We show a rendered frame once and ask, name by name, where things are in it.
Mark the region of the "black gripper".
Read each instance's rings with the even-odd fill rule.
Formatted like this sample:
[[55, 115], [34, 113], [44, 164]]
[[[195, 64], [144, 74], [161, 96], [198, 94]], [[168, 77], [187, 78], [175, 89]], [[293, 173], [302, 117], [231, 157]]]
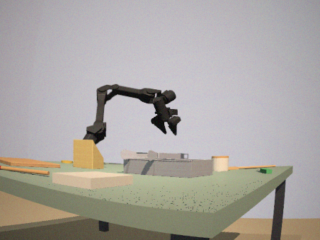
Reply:
[[176, 136], [177, 135], [177, 124], [181, 121], [181, 118], [178, 116], [173, 116], [170, 118], [168, 113], [168, 108], [165, 107], [161, 110], [156, 110], [154, 118], [151, 119], [152, 124], [157, 126], [164, 134], [166, 134], [166, 128], [164, 122], [168, 123], [168, 127], [172, 131], [172, 133]]

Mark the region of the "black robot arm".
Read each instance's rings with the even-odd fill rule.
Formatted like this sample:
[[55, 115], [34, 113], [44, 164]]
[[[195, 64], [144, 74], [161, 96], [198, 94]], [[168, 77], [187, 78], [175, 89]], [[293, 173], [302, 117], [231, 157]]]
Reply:
[[[112, 90], [108, 94], [108, 90]], [[156, 93], [156, 97], [155, 97]], [[86, 135], [83, 139], [92, 139], [95, 144], [104, 140], [106, 137], [106, 122], [103, 122], [104, 108], [108, 100], [115, 95], [128, 96], [132, 98], [138, 98], [141, 102], [154, 104], [155, 110], [161, 110], [166, 107], [165, 104], [170, 103], [176, 99], [176, 94], [172, 90], [165, 90], [161, 93], [161, 90], [152, 88], [130, 88], [127, 86], [119, 86], [117, 84], [105, 85], [97, 88], [97, 113], [96, 121], [93, 125], [86, 127]]]

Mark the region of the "beige cylinder with orange lid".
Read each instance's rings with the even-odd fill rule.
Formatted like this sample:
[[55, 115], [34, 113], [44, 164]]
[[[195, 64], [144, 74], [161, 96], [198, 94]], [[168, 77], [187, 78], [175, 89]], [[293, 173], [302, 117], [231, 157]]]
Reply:
[[212, 156], [213, 171], [228, 171], [229, 156]]

